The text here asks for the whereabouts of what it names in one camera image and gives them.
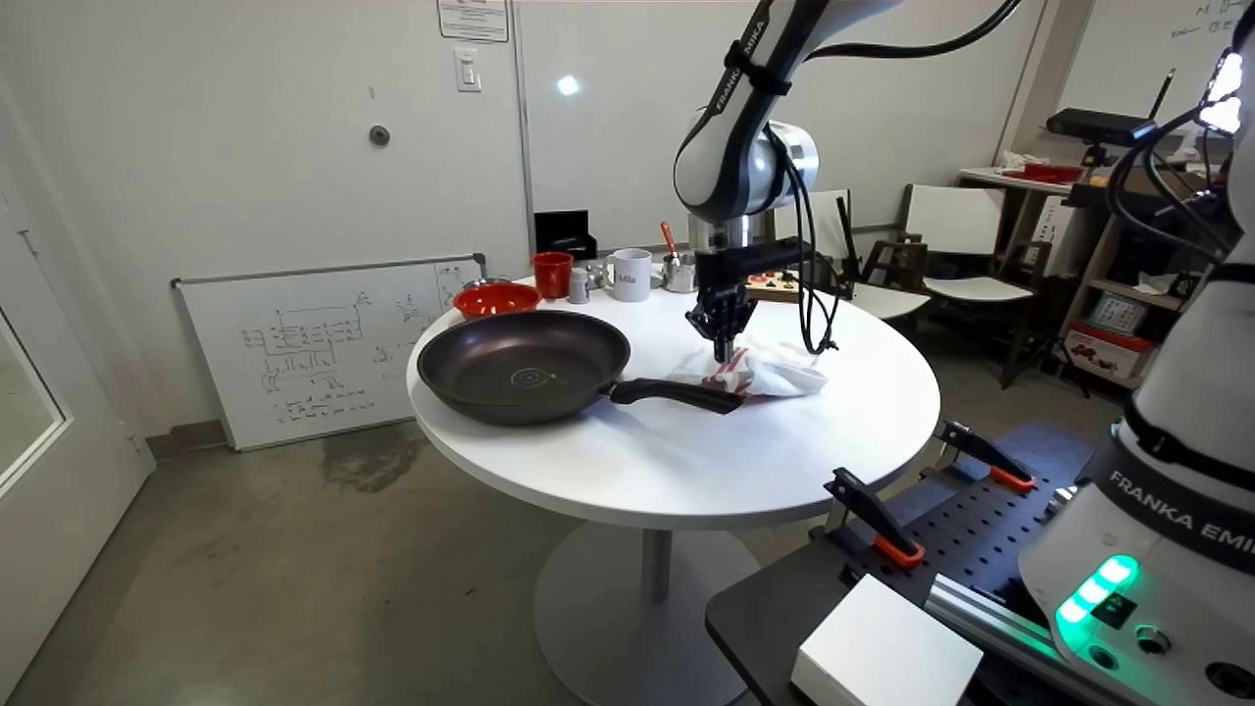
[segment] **door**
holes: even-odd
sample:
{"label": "door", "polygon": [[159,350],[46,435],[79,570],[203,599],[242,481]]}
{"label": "door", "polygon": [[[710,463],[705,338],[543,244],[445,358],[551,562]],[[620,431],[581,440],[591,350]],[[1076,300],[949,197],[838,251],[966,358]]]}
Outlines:
{"label": "door", "polygon": [[0,193],[0,703],[145,477]]}

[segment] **black frying pan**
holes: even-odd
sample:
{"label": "black frying pan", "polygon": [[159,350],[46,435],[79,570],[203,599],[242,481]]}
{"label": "black frying pan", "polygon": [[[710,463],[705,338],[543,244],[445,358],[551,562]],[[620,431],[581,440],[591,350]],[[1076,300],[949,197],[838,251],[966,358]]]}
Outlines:
{"label": "black frying pan", "polygon": [[627,358],[627,338],[599,317],[529,310],[434,334],[420,350],[420,378],[454,410],[506,429],[566,419],[599,397],[668,397],[721,416],[743,408],[743,397],[717,389],[620,380]]}

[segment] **gray floor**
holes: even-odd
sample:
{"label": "gray floor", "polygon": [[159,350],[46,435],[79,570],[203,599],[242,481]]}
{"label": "gray floor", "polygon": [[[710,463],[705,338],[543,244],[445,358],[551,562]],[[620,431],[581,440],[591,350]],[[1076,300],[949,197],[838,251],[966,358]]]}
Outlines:
{"label": "gray floor", "polygon": [[[1100,435],[1118,416],[1045,374],[1003,393],[961,350],[934,366],[944,416],[987,435],[1027,419]],[[566,528],[459,476],[412,425],[250,456],[162,448],[12,706],[560,706],[529,592]],[[804,524],[744,541],[772,562]]]}

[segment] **green light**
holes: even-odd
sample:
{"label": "green light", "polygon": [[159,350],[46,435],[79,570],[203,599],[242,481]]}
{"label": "green light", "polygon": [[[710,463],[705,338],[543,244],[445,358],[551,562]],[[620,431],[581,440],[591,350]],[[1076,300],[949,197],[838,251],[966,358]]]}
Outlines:
{"label": "green light", "polygon": [[1109,562],[1104,562],[1100,576],[1109,579],[1109,585],[1139,579],[1139,562],[1125,555],[1125,554],[1122,554],[1122,555],[1109,555]]}
{"label": "green light", "polygon": [[1064,599],[1064,605],[1061,605],[1061,618],[1064,618],[1064,625],[1083,625],[1087,614],[1092,614],[1092,613],[1087,613],[1080,599]]}
{"label": "green light", "polygon": [[1080,595],[1080,605],[1093,606],[1109,595],[1109,588],[1092,576],[1076,595]]}

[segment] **table pedestal base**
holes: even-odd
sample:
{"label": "table pedestal base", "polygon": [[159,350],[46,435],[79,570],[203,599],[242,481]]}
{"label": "table pedestal base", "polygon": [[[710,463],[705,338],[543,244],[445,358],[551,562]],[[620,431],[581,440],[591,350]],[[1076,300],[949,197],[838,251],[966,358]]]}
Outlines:
{"label": "table pedestal base", "polygon": [[732,703],[744,681],[705,635],[705,605],[751,572],[731,533],[581,524],[536,579],[544,663],[591,706]]}

